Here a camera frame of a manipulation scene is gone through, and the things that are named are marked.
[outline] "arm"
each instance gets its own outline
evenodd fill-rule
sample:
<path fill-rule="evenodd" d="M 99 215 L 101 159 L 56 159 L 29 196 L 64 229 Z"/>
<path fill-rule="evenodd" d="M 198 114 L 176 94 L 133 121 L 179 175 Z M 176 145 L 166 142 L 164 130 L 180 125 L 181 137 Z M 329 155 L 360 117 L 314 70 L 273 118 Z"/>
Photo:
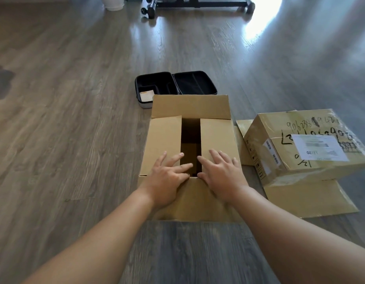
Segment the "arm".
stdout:
<path fill-rule="evenodd" d="M 189 178 L 183 172 L 193 164 L 173 167 L 183 156 L 183 153 L 175 155 L 164 166 L 164 152 L 141 186 L 117 209 L 41 266 L 24 284 L 117 284 L 142 224 L 152 210 L 175 200 L 177 187 Z"/>
<path fill-rule="evenodd" d="M 282 283 L 365 283 L 365 249 L 275 206 L 248 183 L 236 159 L 210 150 L 198 177 L 251 229 Z"/>

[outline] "white bucket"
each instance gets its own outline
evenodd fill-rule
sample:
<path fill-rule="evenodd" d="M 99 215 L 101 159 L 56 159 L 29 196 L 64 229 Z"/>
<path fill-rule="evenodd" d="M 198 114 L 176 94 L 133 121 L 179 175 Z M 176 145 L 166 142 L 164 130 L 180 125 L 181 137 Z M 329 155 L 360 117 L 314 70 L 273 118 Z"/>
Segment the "white bucket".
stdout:
<path fill-rule="evenodd" d="M 124 0 L 102 0 L 102 3 L 108 11 L 118 11 L 124 6 Z"/>

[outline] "black carrying case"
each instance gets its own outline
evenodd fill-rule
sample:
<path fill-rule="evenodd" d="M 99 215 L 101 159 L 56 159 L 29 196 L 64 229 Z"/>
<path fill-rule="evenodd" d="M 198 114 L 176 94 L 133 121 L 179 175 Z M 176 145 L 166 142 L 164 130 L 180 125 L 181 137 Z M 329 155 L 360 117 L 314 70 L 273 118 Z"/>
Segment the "black carrying case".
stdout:
<path fill-rule="evenodd" d="M 140 93 L 153 90 L 155 95 L 216 95 L 218 91 L 204 71 L 171 74 L 164 71 L 135 78 L 135 90 L 143 109 L 152 107 L 152 101 L 142 102 Z"/>

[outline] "person's right arm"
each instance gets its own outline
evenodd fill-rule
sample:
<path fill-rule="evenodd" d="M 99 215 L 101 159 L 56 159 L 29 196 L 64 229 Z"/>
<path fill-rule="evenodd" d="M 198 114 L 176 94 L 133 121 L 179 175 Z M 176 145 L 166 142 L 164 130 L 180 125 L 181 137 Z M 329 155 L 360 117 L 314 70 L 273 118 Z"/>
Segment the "person's right arm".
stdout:
<path fill-rule="evenodd" d="M 241 215 L 281 283 L 365 283 L 364 248 L 272 204 L 248 186 L 236 159 L 210 153 L 214 162 L 198 157 L 198 177 Z"/>

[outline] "metal stand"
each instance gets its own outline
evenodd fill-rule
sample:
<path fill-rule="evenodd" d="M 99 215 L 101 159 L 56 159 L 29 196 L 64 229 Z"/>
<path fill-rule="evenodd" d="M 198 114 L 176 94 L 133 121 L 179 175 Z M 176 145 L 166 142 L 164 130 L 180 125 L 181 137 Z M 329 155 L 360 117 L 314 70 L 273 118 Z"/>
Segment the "metal stand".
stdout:
<path fill-rule="evenodd" d="M 242 0 L 239 2 L 218 2 L 199 0 L 147 0 L 147 8 L 142 8 L 140 12 L 143 15 L 148 14 L 148 18 L 155 18 L 156 8 L 208 8 L 208 7 L 244 7 L 247 8 L 246 14 L 253 14 L 255 3 L 251 0 Z"/>

